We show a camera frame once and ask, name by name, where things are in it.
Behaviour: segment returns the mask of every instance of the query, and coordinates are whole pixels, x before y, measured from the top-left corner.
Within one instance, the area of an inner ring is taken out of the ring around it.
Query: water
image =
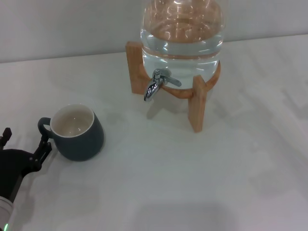
[[[196,41],[191,39],[192,42],[170,41],[172,40],[170,33],[168,31],[165,33],[163,37],[167,35],[167,39],[160,39],[155,36],[157,35],[155,32],[141,30],[143,64],[148,76],[152,77],[153,71],[157,68],[167,68],[171,71],[171,76],[182,83],[181,87],[167,84],[168,87],[176,89],[192,88],[192,78],[196,75],[201,75],[205,82],[208,81],[218,66],[223,33],[219,31],[202,41],[197,37]],[[187,31],[184,35],[186,38],[192,38]]]

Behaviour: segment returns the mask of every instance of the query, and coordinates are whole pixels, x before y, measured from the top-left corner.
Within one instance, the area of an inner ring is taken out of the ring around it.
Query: faucet handle
[[[164,84],[171,83],[177,87],[182,86],[182,83],[171,77],[171,72],[168,69],[156,69],[153,72],[153,79],[159,79],[162,78],[164,81]]]

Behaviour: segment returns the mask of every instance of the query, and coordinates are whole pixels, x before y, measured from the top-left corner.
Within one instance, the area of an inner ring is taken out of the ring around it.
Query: wooden leg
[[[192,98],[188,99],[188,119],[194,132],[202,131],[206,103],[205,82],[201,75],[193,77]]]
[[[128,42],[126,44],[126,56],[130,77],[131,91],[134,94],[143,95],[149,80],[142,77],[139,68],[143,65],[142,47],[139,42]]]

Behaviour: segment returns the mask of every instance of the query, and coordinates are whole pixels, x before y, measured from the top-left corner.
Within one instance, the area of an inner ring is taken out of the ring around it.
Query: metal spigot
[[[154,70],[153,78],[148,84],[144,93],[144,101],[151,101],[156,92],[162,87],[162,85],[167,83],[171,83],[177,87],[182,85],[179,80],[171,77],[171,73],[168,69]]]

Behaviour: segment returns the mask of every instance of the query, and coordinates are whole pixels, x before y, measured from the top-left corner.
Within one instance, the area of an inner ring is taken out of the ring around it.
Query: white wall
[[[0,63],[124,51],[141,0],[0,0]],[[230,0],[226,40],[306,34],[307,0]]]

